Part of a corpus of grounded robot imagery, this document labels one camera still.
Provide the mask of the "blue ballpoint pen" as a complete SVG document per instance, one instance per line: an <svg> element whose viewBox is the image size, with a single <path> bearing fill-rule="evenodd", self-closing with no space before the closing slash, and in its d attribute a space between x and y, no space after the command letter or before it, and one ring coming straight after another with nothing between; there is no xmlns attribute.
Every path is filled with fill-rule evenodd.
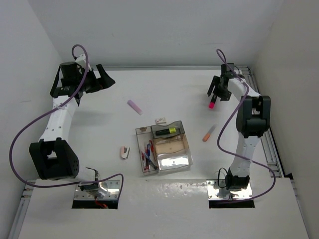
<svg viewBox="0 0 319 239"><path fill-rule="evenodd" d="M147 154L149 159L150 159L150 153L151 153L151 145L147 144L146 154Z"/></svg>

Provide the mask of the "red gel pen clear cap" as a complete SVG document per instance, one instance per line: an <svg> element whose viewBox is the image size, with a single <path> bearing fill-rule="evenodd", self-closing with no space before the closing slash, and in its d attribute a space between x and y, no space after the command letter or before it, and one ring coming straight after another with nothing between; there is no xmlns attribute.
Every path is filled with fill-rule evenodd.
<svg viewBox="0 0 319 239"><path fill-rule="evenodd" d="M148 150L146 147L145 147L145 154L148 156ZM149 162L147 157L145 157L145 161L146 161L146 171L149 171Z"/></svg>

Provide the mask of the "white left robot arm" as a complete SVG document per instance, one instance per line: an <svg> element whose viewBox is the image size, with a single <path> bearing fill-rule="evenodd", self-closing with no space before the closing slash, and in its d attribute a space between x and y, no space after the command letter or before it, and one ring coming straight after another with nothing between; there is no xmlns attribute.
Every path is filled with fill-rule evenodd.
<svg viewBox="0 0 319 239"><path fill-rule="evenodd" d="M50 95L53 110L44 133L38 142L30 144L29 153L42 180L67 180L69 182L91 182L98 179L97 170L84 167L71 146L68 137L72 119L84 94L98 92L115 84L98 64L100 74L96 77L90 69L78 61L59 65Z"/></svg>

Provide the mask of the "pink black highlighter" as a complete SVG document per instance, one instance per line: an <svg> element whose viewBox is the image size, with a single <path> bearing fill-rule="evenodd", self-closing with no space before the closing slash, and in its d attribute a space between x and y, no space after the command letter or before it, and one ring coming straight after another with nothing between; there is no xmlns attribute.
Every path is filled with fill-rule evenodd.
<svg viewBox="0 0 319 239"><path fill-rule="evenodd" d="M212 98L211 98L211 101L209 103L209 108L210 109L213 109L214 106L215 106L215 103L216 103L216 100L217 100L217 96L215 94L213 94Z"/></svg>

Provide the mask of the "red ballpoint pen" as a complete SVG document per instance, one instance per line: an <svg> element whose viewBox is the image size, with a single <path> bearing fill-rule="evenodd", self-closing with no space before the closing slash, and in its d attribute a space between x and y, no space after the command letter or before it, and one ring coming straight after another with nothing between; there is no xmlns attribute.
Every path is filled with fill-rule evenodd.
<svg viewBox="0 0 319 239"><path fill-rule="evenodd" d="M149 144L150 144L150 148L151 148L151 152L152 152L152 156L154 161L156 161L156 157L154 155L154 146L153 146L153 142L151 140L149 140Z"/></svg>

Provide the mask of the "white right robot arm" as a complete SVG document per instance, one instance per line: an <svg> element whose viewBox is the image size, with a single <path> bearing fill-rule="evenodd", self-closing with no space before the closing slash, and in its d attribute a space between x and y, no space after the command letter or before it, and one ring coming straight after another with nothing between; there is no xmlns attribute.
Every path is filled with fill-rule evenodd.
<svg viewBox="0 0 319 239"><path fill-rule="evenodd" d="M214 76L207 95L213 109L217 99L230 100L231 96L241 104L235 110L238 144L234 160L225 176L227 190L246 189L250 180L250 164L257 143L270 126L271 99L253 90L242 75L236 78L233 63L221 65L221 75Z"/></svg>

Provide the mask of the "orange pastel highlighter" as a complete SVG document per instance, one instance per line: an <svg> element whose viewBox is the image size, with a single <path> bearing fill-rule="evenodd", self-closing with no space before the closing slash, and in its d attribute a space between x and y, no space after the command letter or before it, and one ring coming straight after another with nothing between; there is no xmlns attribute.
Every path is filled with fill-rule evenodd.
<svg viewBox="0 0 319 239"><path fill-rule="evenodd" d="M210 138L210 136L212 135L212 133L214 132L214 130L216 129L217 125L214 124L206 133L206 135L203 137L202 141L203 142L207 142Z"/></svg>

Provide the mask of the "pink mini stapler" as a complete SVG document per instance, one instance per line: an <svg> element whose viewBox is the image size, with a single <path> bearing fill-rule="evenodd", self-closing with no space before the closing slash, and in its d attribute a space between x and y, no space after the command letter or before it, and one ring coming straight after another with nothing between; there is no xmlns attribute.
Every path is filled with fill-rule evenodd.
<svg viewBox="0 0 319 239"><path fill-rule="evenodd" d="M120 149L120 157L125 160L129 157L130 147L122 146Z"/></svg>

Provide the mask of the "blue gel pen clear cap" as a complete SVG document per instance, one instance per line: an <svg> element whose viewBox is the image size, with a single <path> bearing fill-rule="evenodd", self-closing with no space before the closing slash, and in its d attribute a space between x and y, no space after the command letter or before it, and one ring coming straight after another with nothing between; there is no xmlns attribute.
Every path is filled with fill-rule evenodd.
<svg viewBox="0 0 319 239"><path fill-rule="evenodd" d="M152 166L152 168L153 168L154 170L157 170L157 169L158 169L157 166L150 160L149 156L148 156L146 153L144 153L144 156L145 156L145 158L148 160L148 162L149 162L149 164Z"/></svg>

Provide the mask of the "yellow black highlighter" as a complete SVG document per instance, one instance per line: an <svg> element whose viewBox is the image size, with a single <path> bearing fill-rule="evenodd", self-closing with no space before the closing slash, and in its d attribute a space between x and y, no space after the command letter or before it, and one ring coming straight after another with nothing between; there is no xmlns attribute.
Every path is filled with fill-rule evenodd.
<svg viewBox="0 0 319 239"><path fill-rule="evenodd" d="M176 128L175 127L162 129L162 130L158 130L158 131L155 132L156 136L161 136L161 135L166 135L166 134L173 134L173 133L176 133Z"/></svg>

